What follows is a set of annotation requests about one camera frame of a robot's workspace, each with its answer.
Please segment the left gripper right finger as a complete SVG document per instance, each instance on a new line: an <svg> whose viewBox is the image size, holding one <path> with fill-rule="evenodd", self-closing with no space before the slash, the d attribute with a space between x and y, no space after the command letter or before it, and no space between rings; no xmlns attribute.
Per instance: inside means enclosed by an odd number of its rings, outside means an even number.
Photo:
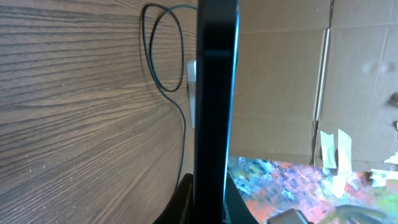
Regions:
<svg viewBox="0 0 398 224"><path fill-rule="evenodd" d="M247 208L232 177L226 176L224 220L227 224L258 224Z"/></svg>

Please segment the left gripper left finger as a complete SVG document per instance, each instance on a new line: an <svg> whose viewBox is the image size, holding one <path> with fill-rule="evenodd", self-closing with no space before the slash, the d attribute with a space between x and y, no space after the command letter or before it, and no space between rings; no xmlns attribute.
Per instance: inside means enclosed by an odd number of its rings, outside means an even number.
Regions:
<svg viewBox="0 0 398 224"><path fill-rule="evenodd" d="M193 174L185 174L167 206L153 224L191 224L193 210Z"/></svg>

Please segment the Galaxy S24+ smartphone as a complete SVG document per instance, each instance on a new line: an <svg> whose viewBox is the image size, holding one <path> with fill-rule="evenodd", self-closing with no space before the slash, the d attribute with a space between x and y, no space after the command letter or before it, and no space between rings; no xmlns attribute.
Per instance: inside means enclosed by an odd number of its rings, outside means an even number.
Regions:
<svg viewBox="0 0 398 224"><path fill-rule="evenodd" d="M193 223L221 223L239 37L239 3L200 0Z"/></svg>

